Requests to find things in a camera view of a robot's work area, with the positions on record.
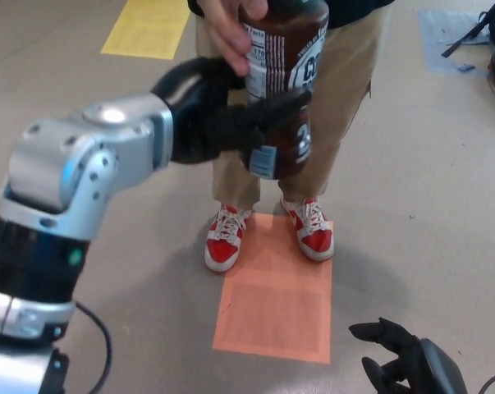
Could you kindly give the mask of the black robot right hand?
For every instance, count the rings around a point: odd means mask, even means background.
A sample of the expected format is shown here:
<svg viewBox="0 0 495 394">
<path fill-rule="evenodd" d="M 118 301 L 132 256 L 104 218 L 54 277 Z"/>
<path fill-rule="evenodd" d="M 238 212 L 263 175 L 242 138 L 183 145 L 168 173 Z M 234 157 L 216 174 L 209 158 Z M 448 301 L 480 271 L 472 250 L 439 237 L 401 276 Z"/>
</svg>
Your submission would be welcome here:
<svg viewBox="0 0 495 394">
<path fill-rule="evenodd" d="M 381 345 L 397 355 L 384 365 L 362 359 L 364 371 L 378 393 L 466 393 L 456 362 L 428 338 L 418 338 L 398 323 L 380 318 L 376 323 L 349 326 L 361 340 Z"/>
</svg>

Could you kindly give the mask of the person's right hand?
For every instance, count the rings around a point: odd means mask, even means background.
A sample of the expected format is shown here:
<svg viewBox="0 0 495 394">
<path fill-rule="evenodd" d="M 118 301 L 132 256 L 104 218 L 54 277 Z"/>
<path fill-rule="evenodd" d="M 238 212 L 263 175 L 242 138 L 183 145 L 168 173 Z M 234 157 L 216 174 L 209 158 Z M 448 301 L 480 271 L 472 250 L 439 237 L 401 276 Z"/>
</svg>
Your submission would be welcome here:
<svg viewBox="0 0 495 394">
<path fill-rule="evenodd" d="M 210 38 L 219 52 L 237 75 L 246 76 L 250 70 L 246 55 L 250 51 L 251 39 L 238 21 L 237 13 L 243 8 L 250 18 L 263 19 L 268 12 L 268 2 L 209 0 L 199 1 L 199 6 L 204 12 Z"/>
</svg>

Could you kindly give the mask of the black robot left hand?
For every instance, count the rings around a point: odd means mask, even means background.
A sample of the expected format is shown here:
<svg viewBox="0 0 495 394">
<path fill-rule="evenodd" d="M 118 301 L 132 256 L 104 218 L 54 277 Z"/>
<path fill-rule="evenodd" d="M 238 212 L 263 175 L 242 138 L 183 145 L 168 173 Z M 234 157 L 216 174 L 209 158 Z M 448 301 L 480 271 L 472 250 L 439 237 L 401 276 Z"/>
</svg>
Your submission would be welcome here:
<svg viewBox="0 0 495 394">
<path fill-rule="evenodd" d="M 294 89 L 250 104 L 227 103 L 245 84 L 221 57 L 197 57 L 162 76 L 151 92 L 168 106 L 173 120 L 172 161 L 194 165 L 222 152 L 260 148 L 266 136 L 309 104 L 307 89 Z"/>
</svg>

